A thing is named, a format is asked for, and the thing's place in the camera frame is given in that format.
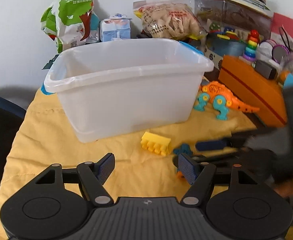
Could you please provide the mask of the orange teal toy dinosaur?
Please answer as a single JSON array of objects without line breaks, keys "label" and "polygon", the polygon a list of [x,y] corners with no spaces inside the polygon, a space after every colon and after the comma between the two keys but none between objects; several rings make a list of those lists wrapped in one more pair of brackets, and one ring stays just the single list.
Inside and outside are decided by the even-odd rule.
[{"label": "orange teal toy dinosaur", "polygon": [[202,112],[205,110],[206,105],[211,103],[213,109],[219,112],[216,116],[219,120],[227,120],[230,109],[243,113],[257,113],[260,111],[259,107],[242,102],[230,89],[217,81],[201,85],[196,102],[197,104],[194,106],[194,109]]}]

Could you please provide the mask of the teal toy figure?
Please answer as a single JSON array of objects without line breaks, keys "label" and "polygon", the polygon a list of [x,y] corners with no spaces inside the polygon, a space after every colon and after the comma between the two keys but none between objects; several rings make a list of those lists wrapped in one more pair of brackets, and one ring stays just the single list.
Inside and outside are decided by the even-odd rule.
[{"label": "teal toy figure", "polygon": [[172,158],[172,163],[173,163],[173,165],[176,168],[176,176],[179,179],[183,179],[184,178],[182,172],[178,169],[178,156],[181,153],[185,153],[186,155],[188,155],[190,157],[193,156],[193,151],[191,150],[191,147],[188,144],[186,144],[186,143],[183,143],[180,146],[178,146],[177,148],[174,148],[173,149],[174,156]]}]

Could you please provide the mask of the light blue box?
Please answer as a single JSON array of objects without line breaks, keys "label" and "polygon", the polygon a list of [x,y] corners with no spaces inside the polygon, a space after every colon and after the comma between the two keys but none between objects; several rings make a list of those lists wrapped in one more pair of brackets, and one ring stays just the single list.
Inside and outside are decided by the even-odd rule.
[{"label": "light blue box", "polygon": [[291,73],[288,74],[283,84],[283,89],[287,89],[289,87],[293,87],[293,74]]}]

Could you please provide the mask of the bag of wooden pieces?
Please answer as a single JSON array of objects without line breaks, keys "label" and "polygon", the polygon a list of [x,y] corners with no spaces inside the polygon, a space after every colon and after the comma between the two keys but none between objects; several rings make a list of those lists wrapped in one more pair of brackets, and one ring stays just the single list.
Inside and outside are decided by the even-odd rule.
[{"label": "bag of wooden pieces", "polygon": [[207,35],[186,0],[136,1],[133,12],[153,38],[201,40]]}]

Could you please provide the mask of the tissue pack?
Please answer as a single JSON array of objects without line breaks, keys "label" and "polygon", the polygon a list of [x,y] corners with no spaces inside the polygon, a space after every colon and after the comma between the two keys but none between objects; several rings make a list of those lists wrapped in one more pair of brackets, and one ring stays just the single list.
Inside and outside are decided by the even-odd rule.
[{"label": "tissue pack", "polygon": [[124,14],[115,14],[100,22],[100,40],[108,42],[131,38],[131,20]]}]

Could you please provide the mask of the yellow building brick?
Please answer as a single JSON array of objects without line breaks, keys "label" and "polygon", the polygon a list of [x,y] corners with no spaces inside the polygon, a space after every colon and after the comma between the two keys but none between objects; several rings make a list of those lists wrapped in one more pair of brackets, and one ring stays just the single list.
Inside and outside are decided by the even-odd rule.
[{"label": "yellow building brick", "polygon": [[145,132],[141,137],[141,147],[149,152],[167,156],[169,154],[170,138],[157,135],[150,132]]}]

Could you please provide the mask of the green white plastic bag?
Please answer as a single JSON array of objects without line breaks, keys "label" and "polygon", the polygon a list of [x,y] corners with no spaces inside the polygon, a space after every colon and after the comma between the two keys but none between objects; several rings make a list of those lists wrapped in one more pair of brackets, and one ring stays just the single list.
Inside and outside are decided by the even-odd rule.
[{"label": "green white plastic bag", "polygon": [[41,30],[56,44],[57,52],[100,40],[100,20],[94,0],[53,0],[42,14]]}]

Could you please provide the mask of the orange box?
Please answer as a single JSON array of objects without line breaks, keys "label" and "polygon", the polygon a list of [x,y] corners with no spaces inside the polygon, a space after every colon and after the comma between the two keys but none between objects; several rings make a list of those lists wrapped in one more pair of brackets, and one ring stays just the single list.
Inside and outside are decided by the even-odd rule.
[{"label": "orange box", "polygon": [[283,127],[287,123],[282,88],[254,68],[233,56],[223,57],[218,80],[243,102],[260,108],[256,113],[266,126]]}]

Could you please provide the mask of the dark green carton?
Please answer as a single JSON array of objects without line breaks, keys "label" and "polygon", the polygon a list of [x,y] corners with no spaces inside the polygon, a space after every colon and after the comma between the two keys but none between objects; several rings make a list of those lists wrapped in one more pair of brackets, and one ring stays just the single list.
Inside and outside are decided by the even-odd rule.
[{"label": "dark green carton", "polygon": [[43,70],[46,70],[46,69],[50,69],[53,65],[53,63],[55,62],[55,60],[58,58],[59,54],[56,54],[52,59],[50,59],[46,65],[42,68]]}]

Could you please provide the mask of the white plastic bin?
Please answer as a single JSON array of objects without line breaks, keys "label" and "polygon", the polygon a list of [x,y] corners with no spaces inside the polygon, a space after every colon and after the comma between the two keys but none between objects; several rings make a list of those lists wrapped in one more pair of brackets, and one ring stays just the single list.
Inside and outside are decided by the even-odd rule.
[{"label": "white plastic bin", "polygon": [[163,38],[126,39],[63,51],[44,80],[81,142],[184,122],[213,62]]}]

